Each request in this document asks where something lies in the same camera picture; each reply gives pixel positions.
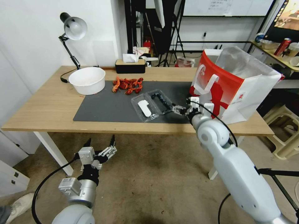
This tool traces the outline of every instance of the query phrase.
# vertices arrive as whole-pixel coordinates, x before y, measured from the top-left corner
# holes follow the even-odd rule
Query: lamp arm
[[[62,42],[63,46],[65,47],[66,51],[71,57],[71,60],[74,62],[75,66],[77,67],[77,70],[80,69],[80,63],[79,61],[75,58],[75,56],[72,55],[72,53],[69,51],[68,47],[66,46],[65,42],[68,40],[67,37],[65,37],[65,33],[59,37],[60,41]]]

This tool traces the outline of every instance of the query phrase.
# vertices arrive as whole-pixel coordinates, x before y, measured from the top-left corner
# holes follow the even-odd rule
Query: black tissue box
[[[139,59],[138,62],[123,62],[122,59],[118,59],[115,62],[116,73],[145,73],[145,60]]]

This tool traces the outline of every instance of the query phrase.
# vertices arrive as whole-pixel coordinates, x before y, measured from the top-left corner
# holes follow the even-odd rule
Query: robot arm
[[[110,146],[103,151],[94,151],[93,147],[84,145],[78,152],[82,163],[82,175],[78,178],[64,178],[58,189],[65,194],[70,205],[63,209],[52,224],[94,224],[92,207],[96,198],[96,187],[99,184],[99,170],[116,152],[114,135]]]
[[[273,192],[248,155],[234,144],[229,144],[229,131],[211,114],[200,107],[198,97],[191,97],[189,108],[174,106],[177,114],[188,116],[201,144],[214,158],[214,167],[235,202],[256,223],[292,223],[280,212]],[[213,104],[204,104],[213,111]]]

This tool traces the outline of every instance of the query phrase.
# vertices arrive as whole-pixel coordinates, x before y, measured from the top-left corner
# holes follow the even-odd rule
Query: cup
[[[299,56],[291,58],[290,64],[291,66],[299,66]]]

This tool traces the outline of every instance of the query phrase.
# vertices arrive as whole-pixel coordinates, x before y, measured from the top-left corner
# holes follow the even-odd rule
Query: person's foot
[[[10,216],[8,217],[5,224],[9,224],[16,217],[25,213],[29,208],[31,208],[33,195],[34,195],[34,193],[26,194],[26,195],[20,197],[18,200],[16,200],[11,205],[12,212],[11,212]]]

